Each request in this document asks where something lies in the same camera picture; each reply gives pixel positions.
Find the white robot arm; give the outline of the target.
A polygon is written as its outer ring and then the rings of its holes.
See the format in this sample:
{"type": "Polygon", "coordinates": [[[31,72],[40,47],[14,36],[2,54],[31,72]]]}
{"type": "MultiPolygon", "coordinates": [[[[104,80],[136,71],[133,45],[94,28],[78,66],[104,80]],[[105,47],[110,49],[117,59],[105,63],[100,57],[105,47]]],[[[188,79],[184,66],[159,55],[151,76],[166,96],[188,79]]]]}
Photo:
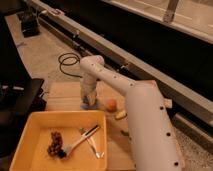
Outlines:
{"type": "Polygon", "coordinates": [[[157,85],[105,68],[100,55],[82,58],[80,67],[83,87],[91,87],[100,79],[125,97],[136,171],[183,171],[175,133],[157,85]]]}

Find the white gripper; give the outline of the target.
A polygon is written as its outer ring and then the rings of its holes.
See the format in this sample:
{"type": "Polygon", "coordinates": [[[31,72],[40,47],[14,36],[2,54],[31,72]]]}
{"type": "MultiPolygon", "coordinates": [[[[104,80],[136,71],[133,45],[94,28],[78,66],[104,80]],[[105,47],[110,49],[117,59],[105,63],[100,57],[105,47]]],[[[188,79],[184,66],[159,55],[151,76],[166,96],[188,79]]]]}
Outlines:
{"type": "Polygon", "coordinates": [[[81,97],[87,100],[95,100],[97,98],[97,79],[90,76],[85,75],[81,79],[81,97]]]}

